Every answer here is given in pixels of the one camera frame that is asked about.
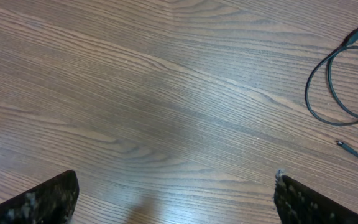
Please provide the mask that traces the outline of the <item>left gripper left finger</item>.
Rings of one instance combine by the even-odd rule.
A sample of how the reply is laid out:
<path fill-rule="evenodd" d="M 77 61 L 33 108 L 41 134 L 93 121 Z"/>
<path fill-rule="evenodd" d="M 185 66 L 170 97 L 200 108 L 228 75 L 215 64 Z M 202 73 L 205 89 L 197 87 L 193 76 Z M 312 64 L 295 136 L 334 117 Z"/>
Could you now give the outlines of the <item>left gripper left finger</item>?
<path fill-rule="evenodd" d="M 69 224 L 79 191 L 76 172 L 62 172 L 1 203 L 0 223 Z"/>

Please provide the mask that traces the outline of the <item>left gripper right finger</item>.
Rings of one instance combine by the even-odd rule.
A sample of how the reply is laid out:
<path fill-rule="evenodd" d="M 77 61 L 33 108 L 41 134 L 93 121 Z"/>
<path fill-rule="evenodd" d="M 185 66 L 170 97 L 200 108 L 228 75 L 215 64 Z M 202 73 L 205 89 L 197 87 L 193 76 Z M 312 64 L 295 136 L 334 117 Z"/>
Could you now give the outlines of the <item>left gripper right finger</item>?
<path fill-rule="evenodd" d="M 358 224 L 358 213 L 284 175 L 275 175 L 274 204 L 282 224 Z"/>

